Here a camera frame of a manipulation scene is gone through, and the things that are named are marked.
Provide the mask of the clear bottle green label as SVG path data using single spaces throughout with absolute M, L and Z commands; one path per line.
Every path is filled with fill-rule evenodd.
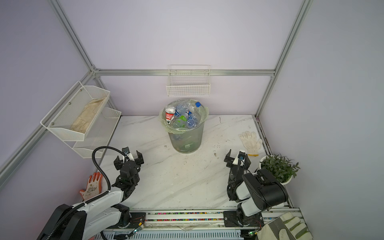
M 173 129 L 182 129 L 182 128 L 186 128 L 187 123 L 188 123 L 188 117 L 182 115 L 173 121 L 173 123 L 171 124 L 171 127 Z

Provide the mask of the clear bottle red white label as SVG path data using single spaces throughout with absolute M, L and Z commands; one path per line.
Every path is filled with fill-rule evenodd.
M 165 119 L 168 125 L 171 124 L 172 120 L 174 119 L 174 115 L 176 112 L 176 107 L 173 105 L 168 105 L 165 108 Z

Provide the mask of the clear bottle blue label white cap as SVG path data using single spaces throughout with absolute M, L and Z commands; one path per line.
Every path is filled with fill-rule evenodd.
M 182 101 L 176 106 L 175 116 L 181 117 L 181 116 L 188 116 L 189 114 L 193 113 L 194 105 L 190 101 Z

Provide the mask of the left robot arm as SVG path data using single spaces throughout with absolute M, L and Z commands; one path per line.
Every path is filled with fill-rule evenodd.
M 139 172 L 144 164 L 142 153 L 134 158 L 129 148 L 113 151 L 123 156 L 116 158 L 114 166 L 120 172 L 114 184 L 111 184 L 105 172 L 96 161 L 96 153 L 103 150 L 98 147 L 92 152 L 93 164 L 107 182 L 107 190 L 95 197 L 75 205 L 58 206 L 39 235 L 40 240 L 89 240 L 97 234 L 104 239 L 104 230 L 109 227 L 134 230 L 124 236 L 129 239 L 144 228 L 145 216 L 133 218 L 130 209 L 122 205 L 134 192 L 140 181 Z

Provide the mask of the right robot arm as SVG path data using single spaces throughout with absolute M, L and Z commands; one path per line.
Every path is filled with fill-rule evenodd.
M 238 203 L 235 211 L 225 211 L 225 227 L 262 227 L 261 212 L 279 206 L 289 200 L 286 188 L 266 169 L 249 173 L 249 156 L 240 151 L 235 158 L 231 152 L 224 162 L 230 169 L 227 195 L 230 201 Z

